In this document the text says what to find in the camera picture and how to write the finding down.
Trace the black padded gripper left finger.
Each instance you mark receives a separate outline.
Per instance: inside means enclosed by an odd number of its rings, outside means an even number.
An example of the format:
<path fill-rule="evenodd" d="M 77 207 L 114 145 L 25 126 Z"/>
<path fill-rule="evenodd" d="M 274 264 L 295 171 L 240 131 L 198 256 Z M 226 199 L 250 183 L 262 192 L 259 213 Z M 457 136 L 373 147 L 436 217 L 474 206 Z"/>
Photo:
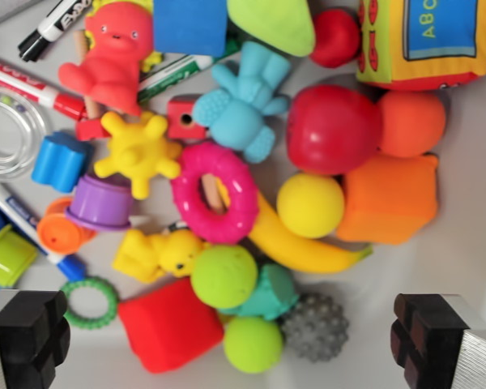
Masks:
<path fill-rule="evenodd" d="M 49 388 L 70 347 L 62 291 L 0 290 L 0 388 Z"/>

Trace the black padded gripper right finger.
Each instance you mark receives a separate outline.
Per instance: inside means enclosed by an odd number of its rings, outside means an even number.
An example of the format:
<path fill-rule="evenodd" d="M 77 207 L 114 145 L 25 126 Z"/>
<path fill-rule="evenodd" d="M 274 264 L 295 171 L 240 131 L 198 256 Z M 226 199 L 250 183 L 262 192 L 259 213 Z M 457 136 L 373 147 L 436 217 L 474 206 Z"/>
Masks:
<path fill-rule="evenodd" d="M 486 322 L 459 295 L 394 299 L 392 356 L 410 388 L 486 388 Z"/>

